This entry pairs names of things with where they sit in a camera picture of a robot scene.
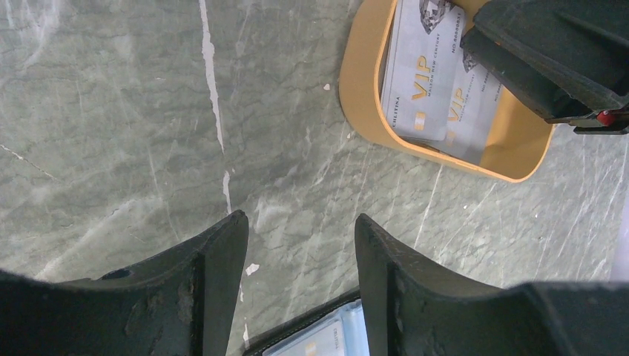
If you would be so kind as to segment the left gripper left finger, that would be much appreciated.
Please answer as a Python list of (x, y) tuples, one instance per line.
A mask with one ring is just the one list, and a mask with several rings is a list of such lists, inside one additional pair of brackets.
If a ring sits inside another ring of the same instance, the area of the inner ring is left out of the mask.
[(248, 246), (235, 211), (153, 257), (92, 280), (1, 273), (3, 355), (224, 355)]

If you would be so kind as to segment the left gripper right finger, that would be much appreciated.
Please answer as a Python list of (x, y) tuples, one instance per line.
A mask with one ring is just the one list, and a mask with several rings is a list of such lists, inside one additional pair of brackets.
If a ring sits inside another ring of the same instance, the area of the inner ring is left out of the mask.
[(458, 274), (361, 214), (360, 298), (371, 355), (626, 355), (627, 283), (528, 282)]

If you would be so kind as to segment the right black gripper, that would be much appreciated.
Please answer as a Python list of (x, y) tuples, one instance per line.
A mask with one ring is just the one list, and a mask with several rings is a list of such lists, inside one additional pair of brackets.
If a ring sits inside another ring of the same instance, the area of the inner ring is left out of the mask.
[(461, 46), (546, 123), (628, 132), (626, 1), (489, 1)]

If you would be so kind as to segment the yellow oval tray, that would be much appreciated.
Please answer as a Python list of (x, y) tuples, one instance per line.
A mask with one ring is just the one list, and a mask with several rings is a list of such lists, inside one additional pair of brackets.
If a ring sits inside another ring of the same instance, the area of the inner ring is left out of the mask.
[(485, 177), (518, 183), (543, 162), (555, 130), (503, 89), (485, 152), (479, 164), (465, 162), (425, 145), (402, 140), (381, 109), (380, 71), (392, 28), (396, 1), (363, 1), (358, 8), (340, 66), (343, 114), (364, 139), (378, 145)]

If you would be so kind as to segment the black card holder wallet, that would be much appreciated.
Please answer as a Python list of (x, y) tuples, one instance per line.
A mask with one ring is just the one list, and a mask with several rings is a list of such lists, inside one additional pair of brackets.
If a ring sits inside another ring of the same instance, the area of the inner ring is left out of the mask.
[(244, 355), (368, 355), (360, 289), (258, 335)]

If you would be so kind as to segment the silver VIP card stack right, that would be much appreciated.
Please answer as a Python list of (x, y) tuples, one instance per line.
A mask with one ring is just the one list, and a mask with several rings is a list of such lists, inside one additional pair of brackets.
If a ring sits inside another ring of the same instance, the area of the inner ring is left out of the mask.
[(455, 63), (446, 136), (429, 147), (479, 165), (500, 99), (501, 83), (467, 52)]

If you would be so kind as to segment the silver vip card stack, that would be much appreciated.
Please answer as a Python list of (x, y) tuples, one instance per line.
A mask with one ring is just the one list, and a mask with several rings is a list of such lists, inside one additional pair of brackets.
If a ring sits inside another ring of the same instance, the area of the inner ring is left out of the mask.
[(466, 20), (464, 10), (450, 1), (398, 1), (381, 106), (399, 137), (425, 142), (445, 139)]
[(501, 83), (467, 52), (455, 63), (446, 136), (429, 147), (479, 165), (500, 99)]

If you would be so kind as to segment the silver VIP card stack left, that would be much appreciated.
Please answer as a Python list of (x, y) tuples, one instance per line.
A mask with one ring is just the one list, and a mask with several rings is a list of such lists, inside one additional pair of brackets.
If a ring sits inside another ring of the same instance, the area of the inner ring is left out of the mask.
[(425, 142), (445, 139), (466, 20), (464, 10), (450, 1), (398, 1), (381, 106), (399, 137)]

